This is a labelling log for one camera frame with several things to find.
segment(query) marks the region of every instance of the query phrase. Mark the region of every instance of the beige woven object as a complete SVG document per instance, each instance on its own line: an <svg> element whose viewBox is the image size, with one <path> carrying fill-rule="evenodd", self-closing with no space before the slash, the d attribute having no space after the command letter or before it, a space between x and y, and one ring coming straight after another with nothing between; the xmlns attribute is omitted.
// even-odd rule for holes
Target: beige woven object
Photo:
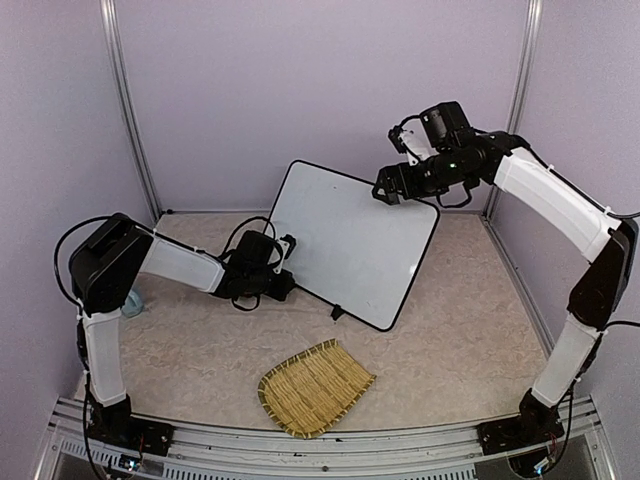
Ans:
<svg viewBox="0 0 640 480"><path fill-rule="evenodd" d="M313 438L340 421L375 378L332 339L269 371L260 380L258 397L285 432Z"/></svg>

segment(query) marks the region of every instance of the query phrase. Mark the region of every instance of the beige surface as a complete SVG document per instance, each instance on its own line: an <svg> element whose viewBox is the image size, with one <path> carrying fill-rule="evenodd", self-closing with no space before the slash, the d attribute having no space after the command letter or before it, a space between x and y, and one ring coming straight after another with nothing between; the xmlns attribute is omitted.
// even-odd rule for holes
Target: beige surface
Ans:
<svg viewBox="0 0 640 480"><path fill-rule="evenodd" d="M159 230L218 253L246 215L164 216ZM396 326L380 333L302 291L252 313L167 280L139 279L146 311L124 320L136 412L275 429L256 393L286 358L336 338L378 376L334 430L427 426L517 410L545 359L478 217L442 215Z"/></svg>

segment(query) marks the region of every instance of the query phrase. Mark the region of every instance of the whiteboard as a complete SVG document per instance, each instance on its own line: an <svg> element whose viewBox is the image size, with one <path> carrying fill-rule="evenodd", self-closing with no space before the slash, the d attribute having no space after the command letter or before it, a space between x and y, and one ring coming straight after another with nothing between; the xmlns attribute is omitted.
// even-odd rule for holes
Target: whiteboard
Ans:
<svg viewBox="0 0 640 480"><path fill-rule="evenodd" d="M296 284L371 325L390 330L440 218L433 205L390 206L373 185L296 160L271 211L296 248L285 262Z"/></svg>

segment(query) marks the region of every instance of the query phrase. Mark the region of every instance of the wicker basket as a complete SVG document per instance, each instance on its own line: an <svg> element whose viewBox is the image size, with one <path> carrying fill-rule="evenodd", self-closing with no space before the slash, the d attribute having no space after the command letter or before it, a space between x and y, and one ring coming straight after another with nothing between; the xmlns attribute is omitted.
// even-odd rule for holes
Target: wicker basket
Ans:
<svg viewBox="0 0 640 480"><path fill-rule="evenodd" d="M332 339L269 371L260 380L258 397L285 432L313 438L344 417L375 378Z"/></svg>

